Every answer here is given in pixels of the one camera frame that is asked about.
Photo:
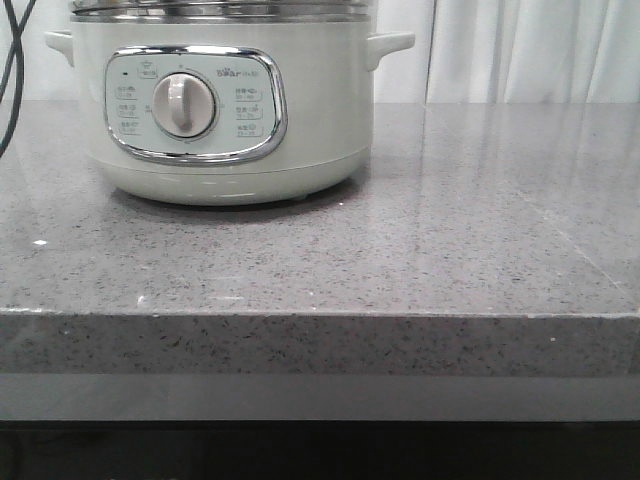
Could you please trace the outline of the glass pot lid steel rim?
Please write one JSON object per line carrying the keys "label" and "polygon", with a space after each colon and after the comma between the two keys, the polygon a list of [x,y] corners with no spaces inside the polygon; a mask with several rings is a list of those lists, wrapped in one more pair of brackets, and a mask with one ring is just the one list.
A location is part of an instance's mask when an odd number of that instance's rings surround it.
{"label": "glass pot lid steel rim", "polygon": [[367,1],[71,1],[76,21],[296,23],[365,21]]}

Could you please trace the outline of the pale green electric cooking pot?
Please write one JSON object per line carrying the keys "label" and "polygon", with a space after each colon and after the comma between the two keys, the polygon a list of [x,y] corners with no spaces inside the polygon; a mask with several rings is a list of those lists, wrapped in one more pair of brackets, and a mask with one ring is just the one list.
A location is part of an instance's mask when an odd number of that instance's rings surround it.
{"label": "pale green electric cooking pot", "polygon": [[50,31],[79,81],[88,157],[119,189],[226,206],[331,187],[371,151],[373,78],[412,33],[365,15],[76,12]]}

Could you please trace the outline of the white curtain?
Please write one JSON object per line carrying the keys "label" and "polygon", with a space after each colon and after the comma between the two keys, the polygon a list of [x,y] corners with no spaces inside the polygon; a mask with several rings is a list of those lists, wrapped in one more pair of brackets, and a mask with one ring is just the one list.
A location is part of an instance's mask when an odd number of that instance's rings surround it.
{"label": "white curtain", "polygon": [[[71,1],[17,1],[26,100],[73,99],[67,61],[44,35],[73,21]],[[377,33],[410,31],[412,48],[375,73],[398,103],[635,103],[635,1],[367,1]]]}

